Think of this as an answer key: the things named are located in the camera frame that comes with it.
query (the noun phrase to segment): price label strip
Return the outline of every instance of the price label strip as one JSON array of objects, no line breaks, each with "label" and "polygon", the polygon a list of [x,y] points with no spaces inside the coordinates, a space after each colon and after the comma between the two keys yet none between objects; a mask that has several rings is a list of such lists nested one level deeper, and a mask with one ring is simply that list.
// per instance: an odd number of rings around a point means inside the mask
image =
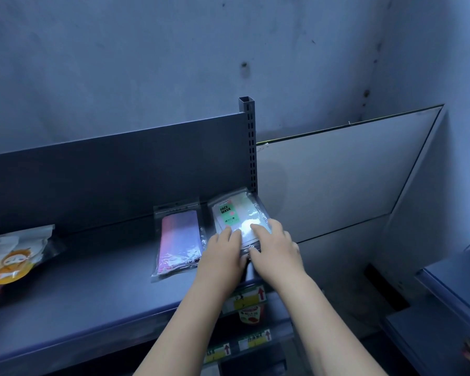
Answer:
[{"label": "price label strip", "polygon": [[225,356],[229,356],[232,354],[232,350],[230,349],[230,344],[225,343],[220,345],[219,347],[214,347],[207,350],[205,357],[204,357],[204,364],[222,359]]},{"label": "price label strip", "polygon": [[261,344],[272,341],[272,333],[269,329],[258,332],[257,334],[250,335],[247,338],[238,341],[238,348],[240,351],[244,351],[249,348],[256,347]]},{"label": "price label strip", "polygon": [[267,298],[264,286],[252,286],[233,293],[232,296],[223,304],[222,312],[223,314],[231,313],[232,311],[242,310],[247,307],[258,305],[266,302],[266,300]]}]

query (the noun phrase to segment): hand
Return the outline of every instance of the hand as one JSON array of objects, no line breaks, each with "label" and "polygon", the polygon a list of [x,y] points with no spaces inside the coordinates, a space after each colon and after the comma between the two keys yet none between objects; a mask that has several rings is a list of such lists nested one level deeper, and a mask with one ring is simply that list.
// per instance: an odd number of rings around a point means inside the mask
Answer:
[{"label": "hand", "polygon": [[250,248],[249,253],[259,275],[279,292],[287,282],[292,282],[301,275],[306,276],[306,272],[299,246],[292,241],[289,232],[284,231],[282,224],[274,219],[268,219],[268,224],[272,233],[263,226],[251,224],[260,240],[261,252]]},{"label": "hand", "polygon": [[242,232],[227,226],[220,234],[209,239],[207,249],[197,266],[195,282],[204,283],[223,293],[226,299],[242,277],[247,255],[240,257]]}]

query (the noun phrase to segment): green label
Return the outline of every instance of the green label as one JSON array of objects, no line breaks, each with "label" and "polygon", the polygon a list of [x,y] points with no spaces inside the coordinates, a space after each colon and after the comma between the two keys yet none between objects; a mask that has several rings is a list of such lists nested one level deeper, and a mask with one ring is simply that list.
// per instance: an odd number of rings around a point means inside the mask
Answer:
[{"label": "green label", "polygon": [[235,211],[235,207],[233,207],[233,203],[231,201],[220,205],[219,211],[221,212],[221,217],[223,221],[229,226],[232,226],[240,221],[240,219],[238,218],[237,211]]}]

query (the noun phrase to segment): small product package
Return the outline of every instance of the small product package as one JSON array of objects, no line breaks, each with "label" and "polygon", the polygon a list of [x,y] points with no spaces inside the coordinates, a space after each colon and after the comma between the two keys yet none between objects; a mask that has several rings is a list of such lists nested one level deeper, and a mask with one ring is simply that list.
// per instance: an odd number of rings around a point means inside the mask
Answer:
[{"label": "small product package", "polygon": [[178,202],[154,208],[160,249],[152,281],[197,266],[207,245],[199,201]]},{"label": "small product package", "polygon": [[58,245],[48,245],[53,229],[51,225],[0,235],[0,285],[24,277],[35,265],[61,251]]},{"label": "small product package", "polygon": [[216,197],[207,205],[213,213],[217,233],[221,233],[226,226],[232,227],[232,231],[242,231],[242,254],[248,253],[251,246],[258,250],[261,247],[251,224],[259,224],[271,232],[267,211],[259,197],[246,187]]}]

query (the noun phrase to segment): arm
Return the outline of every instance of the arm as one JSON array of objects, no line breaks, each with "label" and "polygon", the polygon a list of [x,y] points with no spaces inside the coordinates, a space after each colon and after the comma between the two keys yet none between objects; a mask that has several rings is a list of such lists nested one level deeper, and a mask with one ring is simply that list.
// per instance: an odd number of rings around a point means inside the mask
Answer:
[{"label": "arm", "polygon": [[386,376],[305,273],[299,247],[289,233],[278,221],[269,223],[272,233],[251,225],[261,243],[261,252],[251,248],[251,261],[286,305],[313,373]]},{"label": "arm", "polygon": [[199,375],[221,307],[240,281],[247,257],[242,234],[215,234],[198,263],[195,281],[134,376]]}]

